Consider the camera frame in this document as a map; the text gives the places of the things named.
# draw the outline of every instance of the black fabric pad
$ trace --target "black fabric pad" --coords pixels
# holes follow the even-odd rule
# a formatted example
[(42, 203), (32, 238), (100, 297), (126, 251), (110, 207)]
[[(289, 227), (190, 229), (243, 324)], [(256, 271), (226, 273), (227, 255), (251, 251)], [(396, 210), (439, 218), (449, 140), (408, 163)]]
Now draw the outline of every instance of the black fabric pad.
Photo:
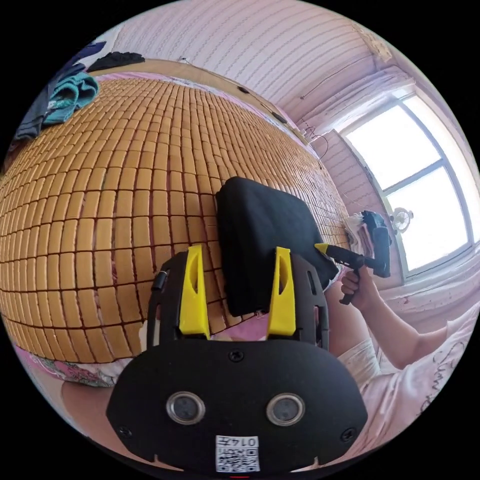
[(324, 289), (337, 275), (337, 266), (314, 247), (323, 240), (299, 198), (232, 177), (216, 194), (216, 202), (224, 293), (234, 317), (270, 310), (276, 247), (290, 249), (314, 266)]

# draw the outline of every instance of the fan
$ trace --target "fan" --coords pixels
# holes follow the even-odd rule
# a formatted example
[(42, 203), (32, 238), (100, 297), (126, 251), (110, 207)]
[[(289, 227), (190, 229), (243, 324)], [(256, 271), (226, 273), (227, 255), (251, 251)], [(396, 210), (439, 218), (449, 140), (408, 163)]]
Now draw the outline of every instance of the fan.
[(390, 215), (391, 225), (395, 235), (400, 232), (401, 234), (407, 230), (410, 225), (410, 221), (414, 217), (414, 213), (411, 210), (405, 208), (396, 208), (393, 211), (393, 215)]

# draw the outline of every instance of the window frame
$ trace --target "window frame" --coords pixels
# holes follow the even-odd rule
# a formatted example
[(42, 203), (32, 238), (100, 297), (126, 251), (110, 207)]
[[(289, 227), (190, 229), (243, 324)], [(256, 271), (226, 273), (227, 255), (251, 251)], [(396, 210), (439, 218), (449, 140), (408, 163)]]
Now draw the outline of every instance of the window frame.
[[(465, 257), (466, 255), (469, 254), (469, 252), (472, 250), (474, 247), (474, 235), (473, 235), (473, 229), (472, 229), (472, 220), (470, 218), (467, 202), (465, 200), (465, 196), (463, 194), (461, 185), (458, 181), (457, 175), (455, 174), (455, 171), (453, 170), (452, 166), (450, 165), (450, 162), (445, 155), (445, 152), (442, 150), (440, 147), (439, 143), (437, 140), (433, 137), (433, 135), (430, 133), (430, 131), (427, 129), (427, 127), (420, 121), (420, 119), (404, 104), (404, 101), (412, 98), (412, 97), (418, 97), (420, 100), (425, 102), (425, 100), (418, 95), (417, 92), (410, 93), (408, 95), (404, 95), (400, 98), (396, 98), (394, 96), (391, 96), (388, 101), (386, 101), (383, 105), (380, 107), (374, 109), (372, 112), (369, 114), (363, 116), (362, 118), (356, 120), (355, 122), (351, 123), (347, 127), (341, 129), (338, 133), (342, 137), (343, 141), (346, 143), (348, 148), (351, 150), (353, 155), (356, 157), (357, 161), (359, 164), (362, 166), (365, 174), (367, 175), (369, 181), (373, 185), (379, 199), (381, 200), (385, 211), (388, 215), (392, 215), (393, 209), (387, 199), (387, 196), (402, 187), (406, 187), (407, 185), (410, 185), (411, 183), (415, 182), (416, 180), (424, 177), (425, 175), (428, 175), (431, 172), (434, 172), (435, 170), (439, 168), (444, 168), (451, 183), (453, 186), (453, 189), (455, 191), (456, 197), (458, 199), (462, 216), (463, 216), (463, 221), (465, 224), (466, 228), (466, 234), (467, 234), (467, 243), (462, 245), (460, 248), (457, 250), (451, 252), (449, 255), (444, 256), (438, 260), (435, 260), (433, 262), (427, 263), (426, 265), (423, 265), (422, 267), (415, 268), (412, 270), (409, 270), (408, 264), (407, 264), (407, 255), (405, 252), (405, 248), (402, 242), (402, 234), (399, 233), (397, 235), (394, 235), (393, 242), (397, 247), (397, 252), (398, 252), (398, 258), (400, 262), (400, 271), (401, 271), (401, 276), (402, 276), (402, 281), (407, 282), (412, 279), (418, 279), (421, 277), (425, 277), (427, 275), (430, 275), (431, 273), (438, 271), (440, 269), (443, 269), (459, 259)], [(431, 142), (433, 147), (436, 149), (438, 152), (438, 155), (440, 157), (439, 160), (436, 162), (432, 163), (431, 165), (427, 166), (426, 168), (423, 168), (417, 173), (414, 173), (413, 175), (397, 182), (396, 184), (386, 188), (383, 190), (377, 180), (375, 179), (373, 173), (370, 171), (367, 162), (365, 159), (362, 157), (362, 155), (356, 150), (356, 148), (353, 146), (353, 144), (348, 140), (347, 135), (356, 130), (357, 128), (361, 127), (362, 125), (366, 124), (370, 120), (373, 120), (377, 116), (381, 115), (382, 113), (392, 109), (393, 107), (400, 107), (411, 119), (412, 121), (422, 130), (424, 135), (428, 138), (428, 140)]]

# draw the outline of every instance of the screw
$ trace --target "screw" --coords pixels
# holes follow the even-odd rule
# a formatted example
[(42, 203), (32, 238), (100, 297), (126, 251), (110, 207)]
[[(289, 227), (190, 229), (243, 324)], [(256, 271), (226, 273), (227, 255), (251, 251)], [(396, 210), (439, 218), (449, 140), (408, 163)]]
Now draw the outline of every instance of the screw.
[(129, 439), (132, 436), (132, 431), (129, 430), (126, 426), (121, 426), (118, 429), (118, 434), (121, 435), (124, 439)]
[(241, 362), (243, 359), (244, 359), (244, 353), (240, 350), (232, 350), (229, 354), (228, 354), (228, 358), (232, 361), (232, 362)]
[(340, 440), (344, 443), (350, 442), (357, 431), (354, 428), (347, 428), (341, 435)]

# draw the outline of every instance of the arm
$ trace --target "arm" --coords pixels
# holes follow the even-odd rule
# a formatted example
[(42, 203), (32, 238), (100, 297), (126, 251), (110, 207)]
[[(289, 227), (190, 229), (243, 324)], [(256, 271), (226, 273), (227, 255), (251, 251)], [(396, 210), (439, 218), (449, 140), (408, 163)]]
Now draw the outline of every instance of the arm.
[(378, 345), (397, 369), (434, 352), (447, 339), (447, 327), (430, 333), (418, 333), (396, 315), (382, 300), (366, 266), (359, 278), (348, 271), (341, 279), (344, 294), (354, 294), (351, 303), (360, 310)]
[(434, 352), (447, 339), (447, 327), (418, 333), (396, 315), (379, 296), (360, 310), (378, 345), (397, 369)]

